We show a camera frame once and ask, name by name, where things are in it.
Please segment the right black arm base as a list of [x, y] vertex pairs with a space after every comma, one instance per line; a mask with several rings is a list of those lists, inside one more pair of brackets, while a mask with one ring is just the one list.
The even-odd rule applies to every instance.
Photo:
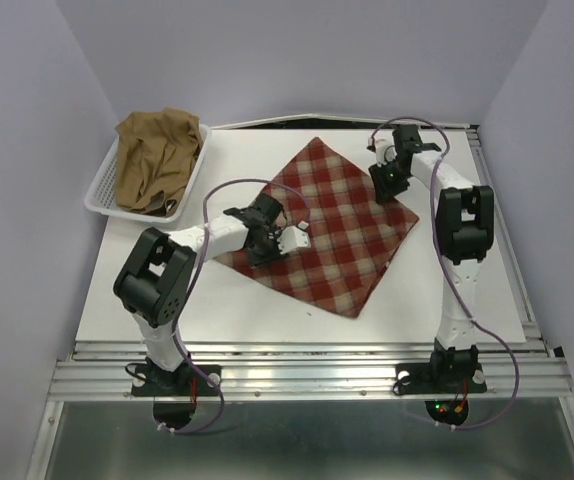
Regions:
[[486, 378], [478, 354], [476, 346], [456, 350], [435, 343], [428, 360], [395, 366], [392, 392], [397, 396], [486, 393]]

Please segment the red plaid skirt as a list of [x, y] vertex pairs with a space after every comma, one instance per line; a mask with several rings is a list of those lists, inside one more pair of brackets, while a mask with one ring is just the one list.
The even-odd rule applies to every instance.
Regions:
[[264, 188], [288, 219], [308, 219], [310, 247], [253, 268], [242, 251], [218, 262], [261, 285], [355, 319], [416, 225], [397, 200], [377, 204], [371, 178], [315, 137]]

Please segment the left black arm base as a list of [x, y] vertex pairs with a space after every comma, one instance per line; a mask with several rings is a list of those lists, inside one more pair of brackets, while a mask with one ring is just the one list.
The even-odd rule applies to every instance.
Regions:
[[130, 362], [124, 370], [132, 380], [130, 394], [136, 398], [187, 397], [198, 400], [218, 396], [215, 387], [186, 363], [169, 372], [147, 359], [145, 362]]

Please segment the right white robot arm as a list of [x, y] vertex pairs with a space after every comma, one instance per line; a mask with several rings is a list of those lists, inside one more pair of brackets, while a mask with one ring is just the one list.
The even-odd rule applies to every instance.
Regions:
[[367, 149], [375, 154], [369, 167], [376, 202], [385, 205], [420, 181], [429, 192], [432, 243], [443, 273], [442, 313], [435, 350], [442, 355], [465, 352], [476, 346], [471, 306], [480, 264], [495, 239], [494, 191], [476, 185], [445, 162], [445, 146], [422, 140], [419, 127], [396, 126], [390, 140], [369, 137]]

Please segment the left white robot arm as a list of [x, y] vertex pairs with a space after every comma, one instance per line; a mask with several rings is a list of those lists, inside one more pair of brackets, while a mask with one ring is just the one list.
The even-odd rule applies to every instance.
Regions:
[[284, 258], [277, 223], [283, 212], [278, 200], [261, 193], [249, 206], [229, 208], [200, 226], [141, 233], [113, 292], [137, 321], [147, 358], [157, 367], [155, 382], [166, 393], [180, 393], [189, 384], [187, 351], [177, 346], [176, 333], [193, 275], [206, 261], [230, 252], [241, 251], [251, 267]]

